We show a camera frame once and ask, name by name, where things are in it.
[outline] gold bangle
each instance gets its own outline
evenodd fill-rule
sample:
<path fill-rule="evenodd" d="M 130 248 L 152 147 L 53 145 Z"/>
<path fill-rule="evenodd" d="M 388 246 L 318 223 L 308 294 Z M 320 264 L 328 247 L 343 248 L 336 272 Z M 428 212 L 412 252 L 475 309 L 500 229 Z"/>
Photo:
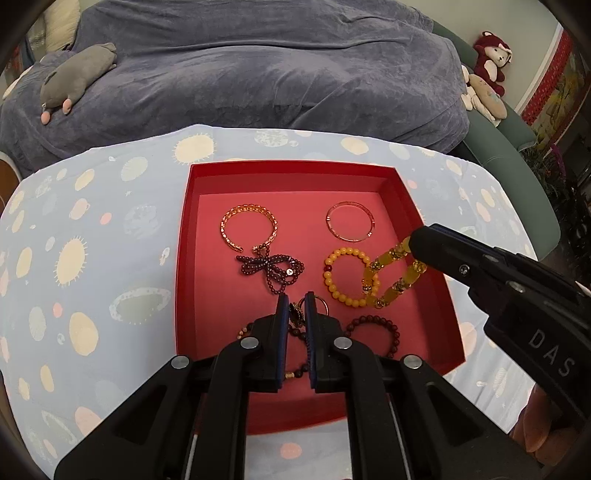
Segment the gold bangle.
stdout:
<path fill-rule="evenodd" d="M 244 251 L 243 248 L 240 245 L 237 245 L 234 242 L 232 242 L 228 238 L 228 236 L 226 235 L 226 222 L 231 217 L 233 217 L 234 215 L 236 215 L 238 213 L 242 213 L 242 212 L 258 212 L 258 213 L 262 213 L 264 216 L 266 216 L 271 221 L 271 224 L 273 225 L 273 233 L 271 234 L 271 236 L 264 243 L 262 243 L 261 245 L 256 245 L 256 246 L 252 247 L 252 251 L 254 253 L 257 253 L 261 248 L 263 248 L 263 247 L 269 247 L 269 245 L 271 244 L 271 242 L 277 236 L 277 219 L 265 207 L 262 207 L 260 205 L 254 205 L 252 203 L 248 203 L 248 204 L 244 204 L 244 205 L 238 205 L 237 207 L 231 208 L 223 216 L 222 223 L 220 224 L 220 233 L 222 234 L 222 238 L 225 240 L 225 242 L 229 245 L 230 248 L 232 248 L 233 250 L 236 250 L 237 252 L 243 252 Z"/>
<path fill-rule="evenodd" d="M 365 307 L 366 299 L 355 300 L 348 297 L 344 293 L 339 292 L 336 287 L 336 284 L 332 280 L 333 262 L 341 255 L 353 255 L 354 257 L 359 257 L 359 259 L 362 260 L 365 265 L 368 265 L 371 262 L 371 259 L 367 255 L 365 255 L 365 253 L 359 251 L 359 248 L 338 248 L 337 250 L 332 252 L 324 261 L 324 284 L 329 288 L 329 292 L 335 300 L 338 300 L 339 302 L 344 303 L 345 305 L 353 308 Z M 375 288 L 375 291 L 378 291 L 380 282 L 377 273 L 372 275 L 370 285 L 370 289 Z"/>
<path fill-rule="evenodd" d="M 337 232 L 335 232 L 335 229 L 330 224 L 330 214 L 333 212 L 333 210 L 335 210 L 335 209 L 337 209 L 339 207 L 345 206 L 345 205 L 349 205 L 351 207 L 360 208 L 369 217 L 369 221 L 371 222 L 371 228 L 369 229 L 369 232 L 363 238 L 359 238 L 359 239 L 355 240 L 355 239 L 351 239 L 351 238 L 345 238 L 344 236 L 340 236 Z M 357 202 L 339 202 L 339 203 L 333 205 L 332 207 L 330 207 L 329 208 L 329 211 L 326 212 L 326 225 L 328 226 L 328 228 L 330 230 L 330 233 L 332 233 L 339 240 L 342 240 L 344 242 L 355 243 L 355 242 L 360 242 L 361 240 L 365 240 L 366 238 L 369 238 L 372 235 L 372 233 L 374 232 L 374 228 L 375 228 L 375 219 L 374 219 L 374 216 L 372 215 L 372 213 L 369 211 L 369 209 L 367 207 L 365 207 L 364 205 L 361 205 L 360 203 L 357 203 Z"/>
<path fill-rule="evenodd" d="M 376 260 L 369 263 L 363 272 L 363 279 L 361 286 L 363 291 L 367 294 L 366 303 L 371 307 L 381 309 L 387 307 L 396 300 L 405 290 L 408 290 L 418 280 L 422 273 L 425 273 L 427 266 L 415 260 L 406 270 L 405 274 L 396 281 L 390 288 L 386 290 L 383 296 L 378 298 L 377 291 L 371 282 L 374 275 L 390 263 L 406 257 L 411 251 L 409 246 L 410 237 L 406 237 L 395 247 L 388 250 L 386 253 L 380 255 Z"/>

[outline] ring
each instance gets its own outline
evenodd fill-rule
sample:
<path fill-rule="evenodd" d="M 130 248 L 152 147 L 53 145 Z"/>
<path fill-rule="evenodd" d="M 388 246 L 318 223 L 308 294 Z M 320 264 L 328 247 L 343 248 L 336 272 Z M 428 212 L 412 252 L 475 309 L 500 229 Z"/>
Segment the ring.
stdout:
<path fill-rule="evenodd" d="M 330 224 L 330 214 L 333 212 L 333 210 L 335 210 L 339 207 L 345 206 L 345 205 L 360 208 L 369 217 L 369 221 L 371 222 L 371 228 L 369 229 L 369 232 L 363 238 L 351 239 L 351 238 L 345 238 L 344 236 L 340 236 L 337 232 L 335 232 L 335 229 Z M 355 243 L 355 242 L 360 242 L 361 240 L 365 240 L 366 238 L 369 238 L 371 236 L 371 234 L 374 232 L 375 220 L 374 220 L 374 216 L 372 215 L 372 213 L 364 205 L 361 205 L 360 203 L 357 203 L 357 202 L 339 202 L 336 205 L 333 205 L 332 207 L 330 207 L 329 211 L 326 212 L 326 225 L 329 227 L 330 233 L 332 233 L 336 238 L 343 240 L 345 242 Z"/>
<path fill-rule="evenodd" d="M 324 301 L 324 299 L 323 299 L 322 297 L 319 297 L 318 295 L 314 295 L 314 298 L 315 298 L 315 299 L 318 299 L 318 300 L 320 300 L 320 301 L 322 302 L 322 305 L 324 305 L 324 308 L 326 309 L 326 314 L 325 314 L 325 315 L 328 317 L 328 316 L 329 316 L 329 306 L 327 305 L 327 303 Z M 301 300 L 298 302 L 298 304 L 297 304 L 297 307 L 298 307 L 300 310 L 301 310 L 301 306 L 302 306 L 302 304 L 304 303 L 304 300 L 305 300 L 305 299 L 306 299 L 306 297 L 302 298 L 302 299 L 301 299 Z"/>
<path fill-rule="evenodd" d="M 277 219 L 265 207 L 262 207 L 260 205 L 254 205 L 253 203 L 247 203 L 247 204 L 244 204 L 244 205 L 238 205 L 237 207 L 231 208 L 223 216 L 222 223 L 220 224 L 220 233 L 222 234 L 222 238 L 226 241 L 226 243 L 228 244 L 228 246 L 230 248 L 232 248 L 233 250 L 236 250 L 237 252 L 244 252 L 244 249 L 240 245 L 237 245 L 234 242 L 232 242 L 228 238 L 228 236 L 226 235 L 226 222 L 231 217 L 233 217 L 234 215 L 237 215 L 238 213 L 242 213 L 242 212 L 258 212 L 258 213 L 262 213 L 264 216 L 266 216 L 271 221 L 271 224 L 273 225 L 273 233 L 271 234 L 271 236 L 264 243 L 262 243 L 261 245 L 256 245 L 255 247 L 252 247 L 252 251 L 254 253 L 257 253 L 261 248 L 263 248 L 263 247 L 269 247 L 269 245 L 271 244 L 271 242 L 277 236 Z"/>

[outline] light blue tablecloth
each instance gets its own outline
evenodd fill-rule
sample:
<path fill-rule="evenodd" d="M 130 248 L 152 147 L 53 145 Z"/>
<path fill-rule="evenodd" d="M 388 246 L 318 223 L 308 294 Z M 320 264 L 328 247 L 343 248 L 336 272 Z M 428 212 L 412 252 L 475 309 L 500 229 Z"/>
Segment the light blue tablecloth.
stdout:
<path fill-rule="evenodd" d="M 189 165 L 278 158 L 396 167 L 426 224 L 534 255 L 486 170 L 372 138 L 195 125 L 45 168 L 20 184 L 0 219 L 0 368 L 27 448 L 47 475 L 175 354 Z M 467 362 L 447 378 L 509 430 L 532 381 L 485 337 L 486 316 L 466 287 L 448 280 Z M 346 421 L 252 436 L 246 478 L 350 478 L 348 448 Z"/>

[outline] stuffed animal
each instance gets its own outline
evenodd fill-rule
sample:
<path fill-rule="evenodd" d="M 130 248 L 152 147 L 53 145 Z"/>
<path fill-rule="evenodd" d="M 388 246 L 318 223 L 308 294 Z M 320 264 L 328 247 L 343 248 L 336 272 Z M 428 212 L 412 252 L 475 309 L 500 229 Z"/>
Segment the stuffed animal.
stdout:
<path fill-rule="evenodd" d="M 497 82 L 505 81 L 505 74 L 500 69 L 510 63 L 513 57 L 509 45 L 491 32 L 482 32 L 482 36 L 474 43 L 474 49 L 478 52 L 474 73 L 502 97 L 505 89 Z"/>
<path fill-rule="evenodd" d="M 462 65 L 462 72 L 465 82 L 470 83 L 466 93 L 462 93 L 466 110 L 476 109 L 495 127 L 498 127 L 501 120 L 507 118 L 505 104 L 490 85 L 478 75 L 470 74 L 464 65 Z"/>
<path fill-rule="evenodd" d="M 41 85 L 41 123 L 47 125 L 51 109 L 62 107 L 70 113 L 86 89 L 106 72 L 115 68 L 115 45 L 103 43 L 85 48 L 53 70 Z"/>

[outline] red decoration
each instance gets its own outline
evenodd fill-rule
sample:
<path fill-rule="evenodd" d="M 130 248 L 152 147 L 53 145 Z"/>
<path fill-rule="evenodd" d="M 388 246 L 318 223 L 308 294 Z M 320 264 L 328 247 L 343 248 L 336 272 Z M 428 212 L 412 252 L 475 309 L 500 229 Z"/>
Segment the red decoration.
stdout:
<path fill-rule="evenodd" d="M 538 85 L 535 93 L 531 97 L 530 101 L 525 106 L 525 109 L 521 113 L 521 118 L 528 125 L 533 125 L 535 119 L 540 116 L 544 105 L 552 95 L 552 92 L 558 84 L 560 76 L 564 72 L 566 62 L 569 60 L 569 55 L 573 50 L 573 41 L 566 31 L 562 32 L 556 53 L 550 62 L 550 67 L 546 71 L 542 81 Z"/>

